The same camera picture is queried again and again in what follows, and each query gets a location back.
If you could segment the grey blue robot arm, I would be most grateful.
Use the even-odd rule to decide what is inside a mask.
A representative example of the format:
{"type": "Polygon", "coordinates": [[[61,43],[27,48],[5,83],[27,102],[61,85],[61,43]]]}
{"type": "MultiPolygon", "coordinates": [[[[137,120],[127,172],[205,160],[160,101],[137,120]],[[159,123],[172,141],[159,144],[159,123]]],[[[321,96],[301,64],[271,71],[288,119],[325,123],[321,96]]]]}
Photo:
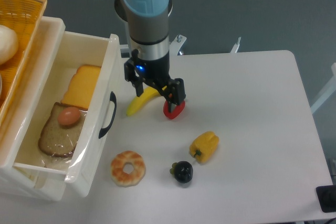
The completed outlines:
{"type": "Polygon", "coordinates": [[[115,0],[114,9],[126,23],[130,59],[124,78],[132,83],[138,98],[143,85],[165,98],[163,112],[173,119],[184,109],[185,88],[181,78],[172,79],[170,69],[169,14],[171,0],[115,0]]]}

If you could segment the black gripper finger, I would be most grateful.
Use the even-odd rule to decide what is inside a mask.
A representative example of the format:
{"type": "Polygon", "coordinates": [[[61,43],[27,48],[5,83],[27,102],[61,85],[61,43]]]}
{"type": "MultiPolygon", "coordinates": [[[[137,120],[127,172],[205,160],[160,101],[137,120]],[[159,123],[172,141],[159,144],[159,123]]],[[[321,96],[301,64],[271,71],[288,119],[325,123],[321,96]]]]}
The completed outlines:
{"type": "Polygon", "coordinates": [[[124,78],[127,82],[131,82],[135,88],[136,96],[140,97],[143,93],[142,79],[137,76],[133,61],[127,61],[124,64],[124,78]]]}
{"type": "Polygon", "coordinates": [[[172,107],[180,105],[186,98],[183,79],[176,78],[169,80],[167,86],[160,90],[160,94],[172,107]]]}

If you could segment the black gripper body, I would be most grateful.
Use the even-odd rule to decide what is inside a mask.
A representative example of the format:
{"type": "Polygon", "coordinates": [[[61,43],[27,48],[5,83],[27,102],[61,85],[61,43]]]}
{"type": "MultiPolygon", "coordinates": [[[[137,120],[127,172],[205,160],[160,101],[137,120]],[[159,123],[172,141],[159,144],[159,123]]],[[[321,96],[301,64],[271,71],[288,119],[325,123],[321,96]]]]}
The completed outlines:
{"type": "Polygon", "coordinates": [[[140,55],[140,51],[134,49],[127,61],[133,61],[136,75],[142,79],[142,84],[146,84],[160,93],[160,90],[167,86],[169,80],[172,79],[169,75],[169,54],[157,60],[143,60],[140,55]]]}

